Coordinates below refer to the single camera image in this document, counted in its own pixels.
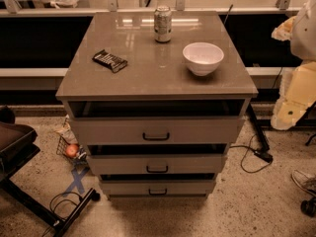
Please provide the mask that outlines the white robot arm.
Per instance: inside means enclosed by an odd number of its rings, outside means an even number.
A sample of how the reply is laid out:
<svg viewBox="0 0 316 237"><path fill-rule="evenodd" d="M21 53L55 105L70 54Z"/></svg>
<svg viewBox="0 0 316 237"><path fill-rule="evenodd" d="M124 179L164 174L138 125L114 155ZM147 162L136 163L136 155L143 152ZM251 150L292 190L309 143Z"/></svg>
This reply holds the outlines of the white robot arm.
<svg viewBox="0 0 316 237"><path fill-rule="evenodd" d="M285 69L279 85L271 126L288 130L316 102L316 0L308 0L296 16L281 23L272 32L276 40L289 40L290 51L302 63Z"/></svg>

